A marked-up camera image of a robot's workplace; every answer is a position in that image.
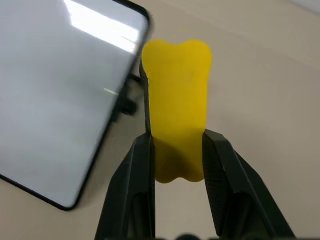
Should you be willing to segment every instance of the yellow foam toy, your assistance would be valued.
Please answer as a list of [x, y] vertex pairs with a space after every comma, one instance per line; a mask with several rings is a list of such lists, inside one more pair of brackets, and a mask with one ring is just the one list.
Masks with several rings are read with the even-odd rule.
[[206, 127], [210, 47], [199, 40], [148, 42], [142, 51], [148, 77], [155, 179], [198, 182], [204, 178], [202, 134]]

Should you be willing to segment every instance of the phone screen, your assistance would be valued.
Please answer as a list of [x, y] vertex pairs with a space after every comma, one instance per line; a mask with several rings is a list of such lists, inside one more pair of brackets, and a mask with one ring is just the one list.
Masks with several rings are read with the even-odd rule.
[[75, 205], [148, 31], [128, 4], [0, 2], [1, 178], [56, 207]]

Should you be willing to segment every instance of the beige table surface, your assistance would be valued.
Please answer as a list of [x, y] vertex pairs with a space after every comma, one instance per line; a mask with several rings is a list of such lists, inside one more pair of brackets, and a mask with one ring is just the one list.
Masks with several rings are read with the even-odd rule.
[[[297, 236], [319, 237], [320, 16], [288, 0], [135, 2], [151, 12], [154, 38], [211, 46], [207, 128], [260, 174]], [[93, 239], [110, 178], [143, 132], [142, 110], [113, 125], [73, 211], [0, 180], [0, 239]], [[184, 232], [215, 236], [204, 183], [156, 184], [157, 236]]]

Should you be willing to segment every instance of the yellow bone-shaped object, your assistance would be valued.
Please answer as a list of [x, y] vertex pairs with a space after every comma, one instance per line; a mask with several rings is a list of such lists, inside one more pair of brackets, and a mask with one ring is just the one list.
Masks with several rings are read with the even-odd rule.
[[155, 179], [160, 183], [204, 178], [202, 134], [211, 63], [210, 47], [199, 40], [181, 44], [152, 40], [142, 51], [149, 86]]

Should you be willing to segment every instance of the phone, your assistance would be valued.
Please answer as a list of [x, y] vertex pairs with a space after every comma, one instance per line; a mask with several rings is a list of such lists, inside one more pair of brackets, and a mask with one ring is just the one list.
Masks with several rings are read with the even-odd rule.
[[149, 26], [127, 0], [0, 2], [0, 178], [76, 206]]

